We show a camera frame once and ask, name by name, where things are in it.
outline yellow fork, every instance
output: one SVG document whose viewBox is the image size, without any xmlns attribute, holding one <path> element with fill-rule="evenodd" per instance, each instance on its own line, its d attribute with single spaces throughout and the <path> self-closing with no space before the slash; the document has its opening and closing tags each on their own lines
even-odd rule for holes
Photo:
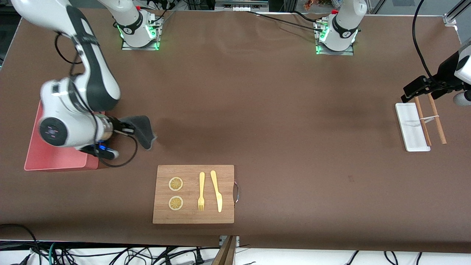
<svg viewBox="0 0 471 265">
<path fill-rule="evenodd" d="M 200 198 L 198 199 L 198 210 L 200 212 L 204 211 L 203 190 L 204 190 L 204 172 L 200 172 Z"/>
</svg>

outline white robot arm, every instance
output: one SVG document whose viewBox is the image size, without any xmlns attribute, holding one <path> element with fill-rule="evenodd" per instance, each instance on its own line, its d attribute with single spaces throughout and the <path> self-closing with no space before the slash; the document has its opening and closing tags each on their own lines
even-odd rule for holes
<svg viewBox="0 0 471 265">
<path fill-rule="evenodd" d="M 327 48 L 334 51 L 346 50 L 355 40 L 358 25 L 366 14 L 365 0 L 345 0 L 338 14 L 330 14 L 329 28 L 320 38 Z"/>
<path fill-rule="evenodd" d="M 433 99 L 454 91 L 461 91 L 453 97 L 453 102 L 459 106 L 471 105 L 471 39 L 461 48 L 442 62 L 433 80 L 424 75 L 417 77 L 404 89 L 401 96 L 406 103 L 414 97 L 431 93 Z"/>
<path fill-rule="evenodd" d="M 113 132 L 129 136 L 136 127 L 131 117 L 127 118 L 128 122 L 121 122 L 111 116 L 94 114 L 113 109 L 121 93 L 86 17 L 68 0 L 12 0 L 12 3 L 24 19 L 70 38 L 85 68 L 83 74 L 43 84 L 43 116 L 39 120 L 43 140 L 58 147 L 74 147 L 100 159 L 116 158 L 117 151 L 104 145 L 97 147 L 95 143 L 108 140 Z M 148 118 L 140 117 L 150 128 Z M 142 139 L 138 137 L 150 149 L 152 143 Z"/>
<path fill-rule="evenodd" d="M 155 14 L 138 10 L 132 0 L 98 0 L 113 15 L 124 41 L 131 47 L 146 46 L 157 37 Z"/>
</svg>

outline white tray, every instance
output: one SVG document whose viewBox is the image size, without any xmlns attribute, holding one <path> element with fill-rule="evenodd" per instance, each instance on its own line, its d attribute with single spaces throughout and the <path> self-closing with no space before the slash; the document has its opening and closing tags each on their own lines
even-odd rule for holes
<svg viewBox="0 0 471 265">
<path fill-rule="evenodd" d="M 399 125 L 407 152 L 428 152 L 415 103 L 396 103 Z"/>
</svg>

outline yellow plastic knife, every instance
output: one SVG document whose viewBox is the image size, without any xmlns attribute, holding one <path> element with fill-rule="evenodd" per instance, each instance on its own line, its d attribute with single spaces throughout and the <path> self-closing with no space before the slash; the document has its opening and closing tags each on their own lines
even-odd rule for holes
<svg viewBox="0 0 471 265">
<path fill-rule="evenodd" d="M 216 176 L 216 171 L 211 170 L 211 180 L 214 185 L 214 191 L 216 192 L 216 200 L 218 201 L 218 212 L 222 211 L 222 194 L 218 190 L 218 179 Z"/>
</svg>

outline pink plastic bin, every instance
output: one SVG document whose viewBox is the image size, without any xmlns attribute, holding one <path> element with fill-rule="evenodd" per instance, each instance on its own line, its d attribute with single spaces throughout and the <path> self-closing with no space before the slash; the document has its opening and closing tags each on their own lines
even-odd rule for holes
<svg viewBox="0 0 471 265">
<path fill-rule="evenodd" d="M 98 168 L 98 158 L 92 155 L 77 151 L 73 147 L 55 147 L 46 143 L 39 134 L 38 121 L 41 116 L 40 102 L 24 163 L 26 171 L 58 172 Z"/>
</svg>

